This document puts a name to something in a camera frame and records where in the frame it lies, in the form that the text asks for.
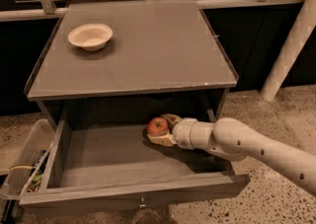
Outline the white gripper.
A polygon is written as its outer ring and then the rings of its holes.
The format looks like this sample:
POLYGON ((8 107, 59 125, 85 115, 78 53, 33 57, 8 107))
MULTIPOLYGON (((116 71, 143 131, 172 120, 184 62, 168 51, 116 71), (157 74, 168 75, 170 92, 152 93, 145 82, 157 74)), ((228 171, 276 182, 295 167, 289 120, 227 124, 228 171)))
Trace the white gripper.
POLYGON ((150 142, 166 147, 177 144, 182 149, 193 150, 191 131, 197 120, 195 118, 181 119, 178 115, 171 113, 163 113, 162 117, 167 121, 168 127, 172 129, 172 134, 170 132, 162 135, 148 134, 147 137, 150 142))

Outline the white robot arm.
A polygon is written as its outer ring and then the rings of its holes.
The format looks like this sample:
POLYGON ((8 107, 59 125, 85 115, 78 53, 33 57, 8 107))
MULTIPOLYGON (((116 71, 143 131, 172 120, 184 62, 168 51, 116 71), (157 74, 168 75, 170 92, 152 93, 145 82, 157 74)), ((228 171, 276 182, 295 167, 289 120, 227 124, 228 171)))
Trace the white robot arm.
POLYGON ((228 161, 250 156, 316 195, 315 155, 270 139, 237 119, 204 122, 165 113, 152 118, 146 132, 150 142, 157 145, 200 149, 228 161))

